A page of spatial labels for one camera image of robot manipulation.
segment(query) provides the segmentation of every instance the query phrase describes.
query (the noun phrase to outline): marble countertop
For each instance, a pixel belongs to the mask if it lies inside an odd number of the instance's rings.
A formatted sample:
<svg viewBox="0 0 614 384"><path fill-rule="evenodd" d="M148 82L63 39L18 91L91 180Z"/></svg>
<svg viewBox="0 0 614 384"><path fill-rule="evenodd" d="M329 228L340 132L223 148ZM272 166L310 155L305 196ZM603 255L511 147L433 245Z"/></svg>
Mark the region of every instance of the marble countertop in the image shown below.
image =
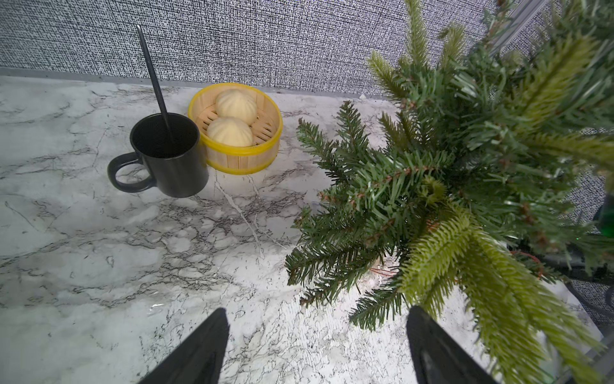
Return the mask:
<svg viewBox="0 0 614 384"><path fill-rule="evenodd" d="M197 91L165 87L168 110L186 114ZM404 318L363 331L348 323L356 290L306 310L286 284L290 226L330 184L300 148L298 119L331 135L343 99L271 97L284 118L273 164L247 176L210 169L202 192L177 199L126 194L106 177L131 152L132 126L156 113L150 87L0 77L0 382L137 383L218 307L230 323L220 383L415 382ZM356 103L381 144L377 117L392 105ZM486 363L461 293L439 322Z"/></svg>

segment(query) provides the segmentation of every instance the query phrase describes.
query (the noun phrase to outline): bamboo steamer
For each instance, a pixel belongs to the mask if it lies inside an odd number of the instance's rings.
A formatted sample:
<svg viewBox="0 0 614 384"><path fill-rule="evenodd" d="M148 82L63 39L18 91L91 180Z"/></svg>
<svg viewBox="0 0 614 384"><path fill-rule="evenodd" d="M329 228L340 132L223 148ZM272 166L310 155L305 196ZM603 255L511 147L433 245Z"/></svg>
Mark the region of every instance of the bamboo steamer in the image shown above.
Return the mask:
<svg viewBox="0 0 614 384"><path fill-rule="evenodd" d="M213 141L207 136L209 124L217 119L216 98L228 89L241 89L256 100L258 117L252 124L255 145L234 147ZM200 130L200 140L207 150L207 163L216 170L231 174L249 174L268 167L279 149L284 123L277 104L264 92L248 85L221 83L201 89L190 102L188 117Z"/></svg>

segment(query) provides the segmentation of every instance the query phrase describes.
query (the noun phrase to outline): textured gray wall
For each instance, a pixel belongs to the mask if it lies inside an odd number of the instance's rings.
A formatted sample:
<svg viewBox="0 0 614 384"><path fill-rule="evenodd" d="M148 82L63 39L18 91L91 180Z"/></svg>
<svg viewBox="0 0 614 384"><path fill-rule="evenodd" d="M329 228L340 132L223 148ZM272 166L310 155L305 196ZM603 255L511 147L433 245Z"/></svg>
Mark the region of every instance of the textured gray wall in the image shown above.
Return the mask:
<svg viewBox="0 0 614 384"><path fill-rule="evenodd" d="M485 32L494 0L424 0L431 60L450 21ZM365 64L396 60L402 0L0 0L0 67L147 77L135 24L144 25L161 79L381 94Z"/></svg>
<svg viewBox="0 0 614 384"><path fill-rule="evenodd" d="M555 7L555 9L558 9L559 12L561 11L558 3L555 3ZM538 30L540 28L546 28L543 13L546 12L547 14L550 14L550 10L550 2L544 2L542 9L527 22L527 25L525 25L524 28L518 32L516 37L506 47L504 47L501 52L506 53L509 50L519 50L526 56L529 56L533 48L532 42L539 41L541 38Z"/></svg>

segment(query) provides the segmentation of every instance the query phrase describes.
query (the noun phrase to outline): black stirring stick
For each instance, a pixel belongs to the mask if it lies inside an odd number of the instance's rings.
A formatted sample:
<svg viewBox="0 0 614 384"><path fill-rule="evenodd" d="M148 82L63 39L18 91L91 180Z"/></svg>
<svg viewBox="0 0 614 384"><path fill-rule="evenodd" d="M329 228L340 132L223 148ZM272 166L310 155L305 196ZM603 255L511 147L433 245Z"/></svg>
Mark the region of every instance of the black stirring stick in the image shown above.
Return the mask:
<svg viewBox="0 0 614 384"><path fill-rule="evenodd" d="M158 100L158 106L160 107L160 113L162 113L162 119L164 119L164 124L166 125L166 131L168 132L168 136L171 138L171 143L174 146L175 140L173 140L173 134L171 133L171 122L168 119L168 112L166 111L166 105L164 104L164 98L162 98L162 90L160 89L160 83L158 83L158 76L155 75L154 63L152 62L152 57L149 55L149 49L147 48L147 42L145 41L145 35L143 35L143 30L140 25L137 25L136 29L139 32L139 40L141 41L141 50L143 51L143 56L145 57L145 64L147 64L147 71L149 72L149 78L152 81L153 92L155 93L155 98Z"/></svg>

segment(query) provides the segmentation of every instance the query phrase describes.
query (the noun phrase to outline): pine needles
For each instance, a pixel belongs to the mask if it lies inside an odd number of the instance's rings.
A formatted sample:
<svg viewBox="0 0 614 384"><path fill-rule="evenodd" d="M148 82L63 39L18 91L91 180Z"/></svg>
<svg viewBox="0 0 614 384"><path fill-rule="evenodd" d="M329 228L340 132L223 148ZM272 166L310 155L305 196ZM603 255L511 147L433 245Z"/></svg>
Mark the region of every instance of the pine needles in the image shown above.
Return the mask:
<svg viewBox="0 0 614 384"><path fill-rule="evenodd" d="M488 15L487 36L463 56L463 28L451 25L431 68L419 0L406 0L407 53L391 66L374 52L373 74L398 106L383 114L386 148L368 147L360 114L344 103L339 140L300 121L298 139L334 182L323 210L303 210L302 232L286 259L303 305L335 300L376 263L398 263L367 292L350 320L375 329L407 305L438 316L454 286L467 295L491 368L509 383L540 383L546 335L578 383L599 377L577 345L595 346L579 320L543 285L558 275L522 240L564 252L569 243L598 265L614 240L587 235L591 224L560 219L575 177L595 165L614 171L614 4L565 1L548 39L520 60L492 53L509 4Z"/></svg>

